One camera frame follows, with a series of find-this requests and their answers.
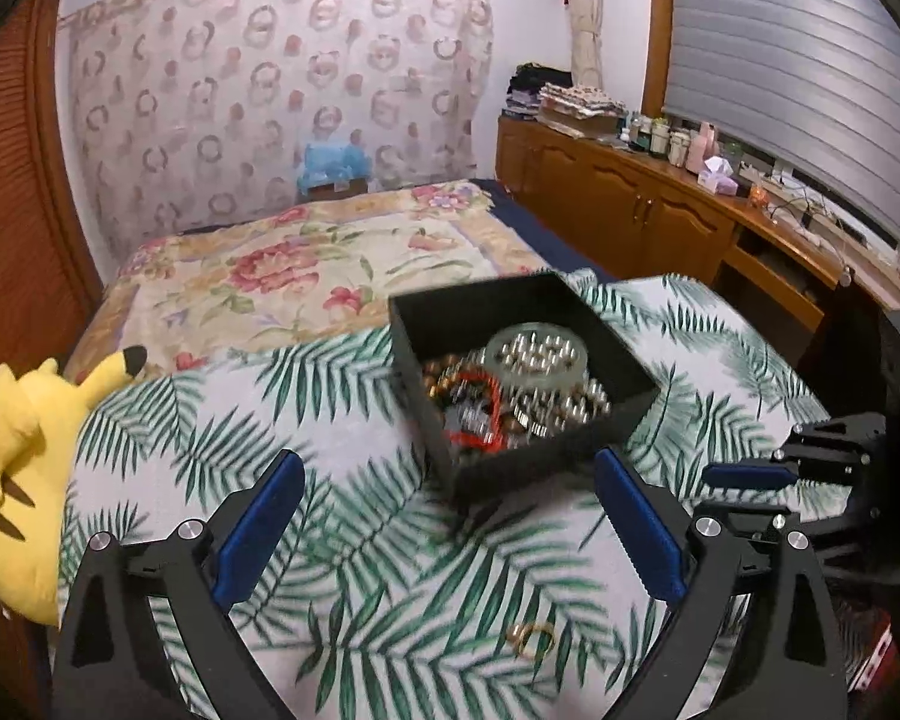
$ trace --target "palm leaf bedspread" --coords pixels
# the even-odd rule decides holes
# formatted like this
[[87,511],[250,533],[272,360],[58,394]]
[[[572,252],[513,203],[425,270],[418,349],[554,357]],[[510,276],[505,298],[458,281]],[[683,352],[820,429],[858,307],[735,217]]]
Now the palm leaf bedspread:
[[[794,422],[826,417],[700,283],[569,281],[660,382],[626,450],[687,505],[714,494],[700,483],[708,461],[766,451]],[[386,327],[230,351],[101,404],[68,490],[60,608],[92,533],[163,538],[249,487],[281,446],[303,456],[306,493],[252,598],[230,617],[300,718],[595,720],[659,633],[664,605],[645,593],[583,471],[465,514],[442,502],[416,461],[422,447]],[[801,484],[773,499],[825,517],[845,495]],[[169,606],[151,605],[186,701],[215,717]],[[532,621],[556,631],[538,662],[516,659],[502,637]],[[714,648],[685,716],[708,705],[728,651]]]

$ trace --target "metal screw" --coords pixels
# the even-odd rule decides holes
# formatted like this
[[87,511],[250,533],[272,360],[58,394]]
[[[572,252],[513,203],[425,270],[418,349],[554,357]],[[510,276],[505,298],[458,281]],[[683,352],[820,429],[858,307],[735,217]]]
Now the metal screw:
[[720,536],[720,523],[713,517],[701,517],[695,523],[697,531],[701,536]]
[[101,550],[106,549],[108,546],[110,546],[110,542],[110,533],[105,533],[104,531],[94,533],[92,538],[90,538],[90,549],[92,549],[94,552],[100,552]]
[[203,523],[199,519],[188,519],[186,522],[181,522],[180,527],[176,529],[176,534],[180,538],[186,538],[187,541],[196,538],[201,533],[203,533]]
[[794,549],[806,549],[810,546],[810,539],[800,531],[790,531],[787,533],[787,543]]

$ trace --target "wooden wardrobe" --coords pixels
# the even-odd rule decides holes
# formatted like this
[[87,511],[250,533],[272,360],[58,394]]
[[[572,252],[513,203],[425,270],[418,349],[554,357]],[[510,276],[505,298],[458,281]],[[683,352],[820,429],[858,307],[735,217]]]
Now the wooden wardrobe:
[[[56,118],[58,0],[21,0],[0,29],[0,362],[63,362],[101,298]],[[47,713],[35,626],[0,606],[0,717]]]

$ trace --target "pink bottle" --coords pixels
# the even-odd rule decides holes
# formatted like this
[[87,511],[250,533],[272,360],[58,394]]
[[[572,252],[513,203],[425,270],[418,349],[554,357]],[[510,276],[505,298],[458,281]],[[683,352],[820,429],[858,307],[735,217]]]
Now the pink bottle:
[[712,125],[709,122],[701,122],[700,132],[693,136],[690,149],[687,151],[686,168],[689,172],[695,175],[703,172],[703,160],[713,156],[716,139]]

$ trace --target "yellow plush toy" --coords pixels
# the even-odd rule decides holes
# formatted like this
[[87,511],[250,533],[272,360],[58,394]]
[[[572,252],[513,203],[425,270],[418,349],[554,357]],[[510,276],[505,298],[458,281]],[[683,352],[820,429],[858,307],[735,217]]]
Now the yellow plush toy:
[[55,626],[60,526],[83,420],[143,369],[146,349],[103,360],[79,386],[46,360],[19,379],[0,365],[0,601]]

